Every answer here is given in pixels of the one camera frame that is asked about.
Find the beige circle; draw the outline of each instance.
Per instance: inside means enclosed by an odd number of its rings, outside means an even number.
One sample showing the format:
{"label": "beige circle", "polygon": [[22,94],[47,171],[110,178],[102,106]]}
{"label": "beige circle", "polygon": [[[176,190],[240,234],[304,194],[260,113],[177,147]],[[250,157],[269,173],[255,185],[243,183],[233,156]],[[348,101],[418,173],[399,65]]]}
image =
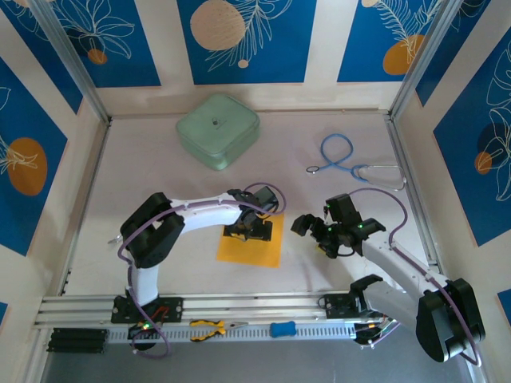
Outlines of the beige circle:
{"label": "beige circle", "polygon": [[190,19],[193,37],[208,50],[236,46],[245,35],[245,21],[238,10],[225,0],[207,0]]}
{"label": "beige circle", "polygon": [[380,0],[362,0],[362,6],[371,8],[372,6],[375,6],[379,1]]}
{"label": "beige circle", "polygon": [[238,61],[238,66],[239,66],[241,69],[248,68],[248,61],[247,61],[247,60],[239,60],[239,61]]}
{"label": "beige circle", "polygon": [[[55,0],[46,0],[46,2],[54,2]],[[28,8],[29,5],[26,3],[26,0],[13,0],[16,4],[19,4],[20,6],[24,6],[25,8]]]}

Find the blue stethoscope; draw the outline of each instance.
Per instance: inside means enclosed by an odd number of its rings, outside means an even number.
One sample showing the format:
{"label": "blue stethoscope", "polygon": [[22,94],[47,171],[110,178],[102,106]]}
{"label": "blue stethoscope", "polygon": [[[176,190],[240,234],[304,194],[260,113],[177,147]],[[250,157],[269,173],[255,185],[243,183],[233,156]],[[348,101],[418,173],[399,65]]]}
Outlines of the blue stethoscope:
{"label": "blue stethoscope", "polygon": [[[343,140],[345,140],[348,143],[348,145],[350,145],[350,152],[348,154],[346,154],[343,158],[341,158],[340,160],[337,160],[337,161],[331,160],[330,158],[328,158],[327,154],[325,153],[325,144],[329,140],[334,138],[334,137],[342,138]],[[321,152],[321,156],[323,156],[323,158],[327,162],[327,164],[324,165],[324,166],[309,166],[306,169],[307,173],[315,174],[317,172],[321,172],[322,170],[325,170],[325,169],[333,167],[333,168],[337,168],[339,170],[342,170],[343,172],[350,173],[351,176],[353,178],[355,178],[357,181],[360,181],[360,182],[363,182],[363,183],[366,183],[366,184],[371,184],[371,185],[374,185],[374,186],[379,186],[381,188],[391,189],[391,190],[394,190],[395,192],[396,191],[399,192],[400,190],[404,189],[405,186],[406,186],[405,171],[403,170],[403,168],[401,168],[398,165],[365,165],[365,164],[360,164],[360,165],[355,165],[352,168],[347,168],[345,166],[342,166],[341,163],[343,163],[344,161],[349,159],[351,156],[353,156],[353,152],[355,151],[355,148],[353,147],[353,143],[351,142],[351,140],[348,137],[346,137],[345,135],[341,134],[341,133],[334,133],[334,134],[330,134],[329,136],[326,136],[323,139],[323,141],[321,142],[321,147],[319,148],[319,151]],[[362,176],[360,176],[360,169],[363,169],[363,168],[365,168],[365,169],[367,169],[367,168],[397,168],[399,170],[400,174],[401,174],[402,184],[401,184],[401,186],[399,188],[393,188],[393,187],[385,185],[385,184],[378,184],[378,183],[375,183],[375,182],[371,182],[367,178],[363,178]]]}

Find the table surface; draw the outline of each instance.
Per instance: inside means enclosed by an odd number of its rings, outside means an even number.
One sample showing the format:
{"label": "table surface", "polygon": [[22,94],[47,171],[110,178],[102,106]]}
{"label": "table surface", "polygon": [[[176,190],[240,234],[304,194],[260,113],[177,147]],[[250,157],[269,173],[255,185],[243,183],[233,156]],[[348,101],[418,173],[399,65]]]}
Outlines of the table surface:
{"label": "table surface", "polygon": [[[164,192],[170,199],[199,199],[258,181],[277,185],[287,197],[280,268],[216,261],[222,227],[208,227],[178,239],[160,265],[161,293],[347,290],[354,280],[372,273],[393,283],[366,259],[358,255],[329,259],[313,239],[290,231],[302,214],[323,217],[326,199],[367,186],[334,168],[314,175],[305,172],[308,166],[324,164],[319,146],[328,134],[342,132],[352,140],[355,153],[346,162],[348,166],[396,163],[383,115],[293,112],[261,113],[260,118],[259,140],[221,172],[206,168],[182,148],[175,130],[180,116],[114,120],[71,254],[66,293],[123,294],[127,267],[117,257],[118,245],[107,242],[152,193]],[[347,150],[341,140],[327,146],[332,158]],[[395,195],[410,211],[406,192]],[[399,206],[388,196],[365,191],[353,200],[363,218],[373,217],[387,229],[402,221]],[[396,239],[426,262],[413,216]]]}

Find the wire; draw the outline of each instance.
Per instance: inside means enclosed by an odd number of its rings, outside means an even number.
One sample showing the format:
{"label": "wire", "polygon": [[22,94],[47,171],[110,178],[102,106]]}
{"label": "wire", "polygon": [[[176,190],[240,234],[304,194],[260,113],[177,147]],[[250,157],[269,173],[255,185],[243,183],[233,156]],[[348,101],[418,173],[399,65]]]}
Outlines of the wire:
{"label": "wire", "polygon": [[461,356],[465,358],[468,362],[472,363],[473,365],[476,365],[477,367],[481,367],[481,356],[479,355],[479,352],[477,351],[476,342],[473,339],[472,333],[470,332],[469,327],[467,326],[465,319],[463,318],[463,315],[461,314],[460,310],[458,309],[458,306],[456,306],[456,303],[454,300],[449,296],[449,293],[447,293],[446,289],[442,287],[442,285],[433,277],[431,277],[426,270],[424,270],[423,267],[421,267],[418,263],[416,263],[412,258],[410,258],[408,255],[400,251],[395,245],[394,245],[394,236],[398,231],[400,231],[405,225],[406,222],[408,222],[408,211],[406,210],[405,205],[401,200],[396,197],[395,195],[389,193],[388,191],[384,191],[377,188],[360,188],[357,190],[352,191],[349,193],[350,195],[356,194],[358,192],[366,192],[366,191],[373,191],[373,192],[380,192],[385,195],[388,195],[390,198],[392,198],[394,201],[396,201],[399,205],[399,207],[402,209],[402,212],[404,214],[403,221],[390,232],[389,234],[389,244],[392,250],[399,255],[401,258],[403,258],[405,261],[407,261],[415,270],[417,270],[419,273],[421,273],[425,278],[426,281],[431,282],[444,296],[446,301],[449,303],[449,305],[452,307],[454,314],[456,315],[456,318],[461,324],[461,327],[463,331],[465,332],[465,335],[467,339],[469,340],[470,347],[472,348],[473,355],[475,356],[475,360],[469,357],[466,353],[461,353]]}
{"label": "wire", "polygon": [[[128,293],[129,295],[131,296],[132,300],[133,300],[133,303],[135,304],[135,307],[137,308],[137,310],[141,313],[142,317],[144,317],[144,319],[149,322],[149,324],[153,327],[153,329],[158,333],[158,335],[160,335],[160,337],[163,339],[164,343],[165,343],[165,352],[162,353],[162,354],[159,354],[159,355],[153,355],[153,354],[150,354],[150,353],[141,353],[139,352],[139,350],[137,349],[134,349],[133,350],[133,353],[134,354],[137,354],[137,355],[141,355],[142,357],[146,357],[148,359],[161,359],[163,357],[167,357],[170,352],[171,352],[171,346],[170,346],[170,342],[168,341],[168,338],[167,336],[164,334],[163,330],[156,325],[156,323],[148,316],[148,314],[144,311],[144,309],[142,308],[142,306],[138,303],[138,300],[137,300],[137,295],[135,294],[135,291],[133,290],[133,278],[132,278],[132,273],[133,273],[133,260],[128,258],[128,257],[125,257],[122,252],[126,249],[126,247],[142,232],[144,231],[145,229],[147,229],[149,226],[151,226],[153,223],[155,223],[156,221],[164,218],[166,215],[169,215],[169,214],[172,214],[172,213],[175,213],[175,212],[178,212],[178,211],[183,211],[183,210],[186,210],[186,209],[189,209],[189,208],[194,208],[194,207],[204,207],[204,206],[212,206],[212,205],[234,205],[234,206],[246,206],[246,207],[250,207],[260,213],[263,213],[263,214],[268,214],[268,215],[281,215],[284,213],[284,210],[286,209],[286,206],[287,206],[287,201],[286,201],[286,197],[285,195],[280,191],[280,189],[278,189],[276,186],[272,185],[272,184],[268,184],[268,183],[257,183],[257,184],[263,184],[263,185],[266,185],[270,188],[274,188],[281,196],[282,198],[282,201],[283,201],[283,207],[282,209],[280,209],[279,211],[277,212],[271,212],[271,211],[265,211],[264,209],[261,209],[260,207],[257,207],[256,205],[253,205],[251,203],[246,203],[246,202],[243,202],[243,201],[234,201],[234,200],[220,200],[220,199],[211,199],[209,201],[199,201],[199,202],[192,202],[192,203],[189,203],[188,205],[180,205],[180,206],[176,206],[176,207],[171,207],[170,209],[166,210],[166,211],[162,211],[160,214],[157,214],[155,215],[154,217],[152,217],[150,220],[148,220],[147,222],[145,222],[144,224],[142,224],[138,229],[136,229],[122,244],[121,246],[119,247],[119,250],[117,251],[117,257],[119,257],[119,259],[122,259],[123,261],[125,261],[126,263],[128,263]],[[252,186],[255,186],[257,184],[252,184],[252,185],[249,185],[245,188],[248,189],[248,188],[251,188]]]}
{"label": "wire", "polygon": [[[350,146],[350,152],[348,154],[346,154],[343,158],[341,158],[340,160],[337,160],[337,161],[333,161],[331,160],[327,154],[325,153],[325,144],[331,140],[332,138],[334,137],[338,137],[338,138],[342,138],[343,140],[345,140],[348,145]],[[360,182],[368,182],[366,179],[362,178],[361,176],[359,176],[357,174],[358,170],[360,168],[365,168],[367,165],[355,165],[354,167],[352,168],[347,168],[345,166],[342,166],[341,163],[346,161],[348,158],[350,158],[351,156],[353,156],[353,151],[354,151],[354,147],[353,147],[353,143],[351,142],[351,140],[346,137],[345,135],[341,134],[341,133],[334,133],[334,134],[330,134],[329,136],[326,136],[323,141],[321,142],[321,146],[319,148],[319,151],[321,152],[321,156],[324,158],[324,160],[327,162],[326,165],[324,166],[310,166],[307,168],[307,172],[309,173],[316,173],[316,172],[321,172],[322,170],[325,170],[325,169],[328,169],[330,167],[334,167],[334,168],[337,168],[339,170],[342,170],[343,172],[348,172],[351,174],[351,176],[353,178],[355,178],[357,181],[360,181]]]}

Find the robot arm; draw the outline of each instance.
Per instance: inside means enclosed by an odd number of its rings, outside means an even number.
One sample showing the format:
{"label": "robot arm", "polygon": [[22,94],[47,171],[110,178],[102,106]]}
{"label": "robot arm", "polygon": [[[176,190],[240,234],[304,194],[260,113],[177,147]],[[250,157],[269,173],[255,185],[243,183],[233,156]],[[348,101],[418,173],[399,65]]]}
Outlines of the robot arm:
{"label": "robot arm", "polygon": [[166,215],[157,227],[156,224],[147,227],[126,247],[134,263],[131,274],[133,291],[141,306],[158,298],[159,265],[180,235],[202,227],[224,225],[225,235],[241,235],[245,240],[271,240],[271,222],[264,221],[259,217],[261,213],[238,202],[250,203],[265,211],[278,207],[278,200],[268,187],[255,194],[236,189],[216,197],[191,201],[171,201],[163,193],[156,193],[123,223],[121,234],[125,241],[152,217],[172,207],[184,206],[181,211]]}
{"label": "robot arm", "polygon": [[349,247],[371,262],[379,265],[404,290],[389,286],[380,277],[371,275],[351,285],[347,305],[360,312],[383,313],[404,326],[415,330],[422,348],[435,361],[462,353],[470,347],[463,325],[447,302],[439,287],[452,298],[461,312],[471,337],[478,343],[485,337],[485,329],[469,283],[463,279],[451,282],[447,277],[430,270],[398,243],[389,243],[386,228],[375,219],[362,220],[349,195],[338,195],[327,201],[325,215],[335,222],[326,225],[313,215],[302,215],[291,228],[304,236],[311,236],[329,258],[339,255],[339,247]]}

